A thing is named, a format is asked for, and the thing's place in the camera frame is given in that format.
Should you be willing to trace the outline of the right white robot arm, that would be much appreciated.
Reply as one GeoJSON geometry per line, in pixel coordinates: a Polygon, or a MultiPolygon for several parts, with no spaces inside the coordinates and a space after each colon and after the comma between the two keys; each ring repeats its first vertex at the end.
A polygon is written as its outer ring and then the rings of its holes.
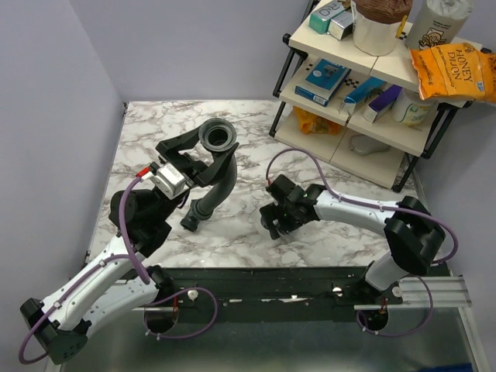
{"type": "Polygon", "coordinates": [[[303,189],[284,175],[266,191],[274,201],[260,209],[260,222],[272,239],[310,222],[330,221],[366,229],[387,240],[389,251],[367,267],[356,286],[358,298],[367,304],[382,298],[403,277],[426,275],[446,238],[417,198],[351,201],[349,195],[333,194],[320,184],[303,189]]]}

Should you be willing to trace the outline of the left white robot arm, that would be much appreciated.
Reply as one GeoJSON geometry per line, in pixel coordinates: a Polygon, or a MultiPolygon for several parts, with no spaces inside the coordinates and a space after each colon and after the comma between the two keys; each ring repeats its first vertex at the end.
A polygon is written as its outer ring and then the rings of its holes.
{"type": "Polygon", "coordinates": [[[167,304],[171,286],[143,260],[163,246],[171,231],[167,218],[184,206],[192,189],[207,188],[208,193],[192,201],[181,220],[191,232],[228,198],[237,179],[238,145],[236,130],[220,119],[159,142],[159,160],[113,195],[109,218],[118,232],[104,250],[53,294],[22,304],[29,334],[20,346],[20,363],[34,362],[25,357],[32,338],[42,346],[42,358],[60,365],[112,317],[149,301],[167,304]]]}

